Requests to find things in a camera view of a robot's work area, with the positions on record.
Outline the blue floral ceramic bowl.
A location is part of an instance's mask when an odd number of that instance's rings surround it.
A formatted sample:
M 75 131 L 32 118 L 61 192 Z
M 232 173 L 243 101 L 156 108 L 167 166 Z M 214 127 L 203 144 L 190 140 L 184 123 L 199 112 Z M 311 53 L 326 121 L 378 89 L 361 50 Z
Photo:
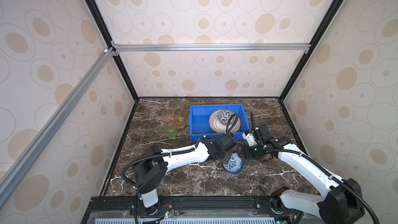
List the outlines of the blue floral ceramic bowl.
M 222 166 L 227 172 L 237 174 L 242 171 L 244 161 L 239 154 L 235 152 L 231 155 L 230 160 L 227 163 L 222 163 Z

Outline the dotted yellow rim plate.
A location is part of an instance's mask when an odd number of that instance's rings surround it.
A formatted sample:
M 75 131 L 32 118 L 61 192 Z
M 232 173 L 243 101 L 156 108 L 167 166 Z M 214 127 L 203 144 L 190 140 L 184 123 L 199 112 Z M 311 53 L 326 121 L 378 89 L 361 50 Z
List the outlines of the dotted yellow rim plate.
M 217 114 L 220 110 L 217 110 L 215 112 L 213 112 L 210 117 L 209 117 L 209 125 L 210 128 L 215 132 L 215 133 L 225 133 L 226 131 L 229 132 L 238 132 L 241 126 L 241 121 L 240 118 L 238 116 L 238 114 L 236 114 L 236 119 L 233 123 L 231 124 L 227 124 L 227 125 L 223 125 L 221 124 L 218 119 L 217 119 Z

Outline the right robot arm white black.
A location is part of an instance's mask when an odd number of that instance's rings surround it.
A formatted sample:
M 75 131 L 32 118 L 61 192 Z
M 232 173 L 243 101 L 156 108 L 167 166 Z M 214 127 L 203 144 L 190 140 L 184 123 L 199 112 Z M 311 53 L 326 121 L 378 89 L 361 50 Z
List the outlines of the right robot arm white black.
M 266 155 L 278 158 L 299 172 L 319 192 L 318 195 L 297 192 L 282 187 L 269 199 L 271 210 L 281 214 L 287 209 L 308 213 L 326 224 L 353 224 L 369 213 L 373 223 L 380 221 L 362 198 L 362 190 L 354 179 L 344 179 L 332 173 L 302 152 L 283 135 L 273 136 L 267 126 L 258 126 L 250 118 L 251 128 L 243 133 L 250 157 L 260 159 Z

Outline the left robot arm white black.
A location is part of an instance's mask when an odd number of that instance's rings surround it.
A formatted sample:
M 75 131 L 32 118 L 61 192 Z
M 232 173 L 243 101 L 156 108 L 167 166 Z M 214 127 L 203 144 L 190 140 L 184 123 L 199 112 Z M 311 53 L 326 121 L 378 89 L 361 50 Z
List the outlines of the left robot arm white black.
M 157 187 L 167 172 L 193 163 L 217 160 L 229 163 L 236 146 L 231 130 L 237 121 L 238 115 L 234 113 L 227 121 L 225 133 L 210 138 L 203 136 L 191 146 L 167 150 L 153 145 L 122 169 L 121 178 L 136 189 L 136 199 L 145 208 L 154 207 L 159 203 Z

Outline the green floral ceramic bowl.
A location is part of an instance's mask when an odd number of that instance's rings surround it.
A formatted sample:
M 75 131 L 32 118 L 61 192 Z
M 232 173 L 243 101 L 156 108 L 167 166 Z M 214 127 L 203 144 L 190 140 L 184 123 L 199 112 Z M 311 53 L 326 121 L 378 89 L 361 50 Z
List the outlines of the green floral ceramic bowl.
M 218 121 L 223 125 L 233 123 L 236 118 L 236 114 L 233 111 L 229 110 L 220 110 L 217 114 Z

